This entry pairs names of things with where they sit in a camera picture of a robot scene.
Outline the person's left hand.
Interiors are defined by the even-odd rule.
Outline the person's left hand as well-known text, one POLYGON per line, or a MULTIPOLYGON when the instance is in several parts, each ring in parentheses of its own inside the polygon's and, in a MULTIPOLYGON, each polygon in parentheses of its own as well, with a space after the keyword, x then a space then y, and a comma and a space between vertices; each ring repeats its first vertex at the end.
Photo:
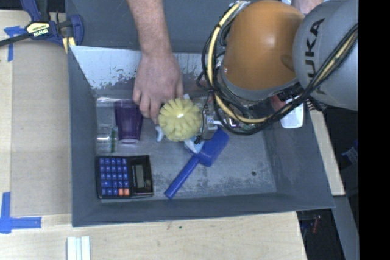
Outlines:
POLYGON ((275 112, 281 110, 283 107, 286 106, 286 101, 280 100, 277 95, 271 96, 269 98, 269 101, 270 101, 272 109, 275 112))

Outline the person's right hand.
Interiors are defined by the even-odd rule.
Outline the person's right hand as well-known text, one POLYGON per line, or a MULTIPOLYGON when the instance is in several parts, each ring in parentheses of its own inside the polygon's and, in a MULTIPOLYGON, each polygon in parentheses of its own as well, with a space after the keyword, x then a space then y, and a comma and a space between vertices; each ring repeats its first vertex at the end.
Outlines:
POLYGON ((163 104, 183 97, 182 72, 170 48, 143 52, 138 64, 132 99, 141 114, 158 124, 163 104))

